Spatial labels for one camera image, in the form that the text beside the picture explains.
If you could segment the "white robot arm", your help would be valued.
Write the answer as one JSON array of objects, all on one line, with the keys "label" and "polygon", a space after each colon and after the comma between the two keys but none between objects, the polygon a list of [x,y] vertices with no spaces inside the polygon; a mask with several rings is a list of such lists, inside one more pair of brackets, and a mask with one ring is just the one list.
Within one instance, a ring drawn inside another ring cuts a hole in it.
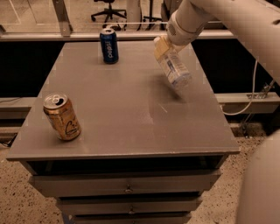
[{"label": "white robot arm", "polygon": [[[280,82],[280,14],[264,0],[183,0],[167,35],[155,40],[155,56],[193,42],[218,18],[276,82]],[[268,136],[245,171],[236,224],[280,224],[280,130]]]}]

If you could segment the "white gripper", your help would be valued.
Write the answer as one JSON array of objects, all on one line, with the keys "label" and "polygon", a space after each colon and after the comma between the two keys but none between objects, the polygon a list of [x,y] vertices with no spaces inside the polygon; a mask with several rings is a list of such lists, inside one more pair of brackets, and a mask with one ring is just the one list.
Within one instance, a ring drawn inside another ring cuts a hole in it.
[{"label": "white gripper", "polygon": [[[168,39],[175,45],[177,53],[186,48],[203,31],[210,14],[191,2],[182,2],[166,26]],[[163,36],[154,38],[156,60],[167,60],[172,51],[171,43]]]}]

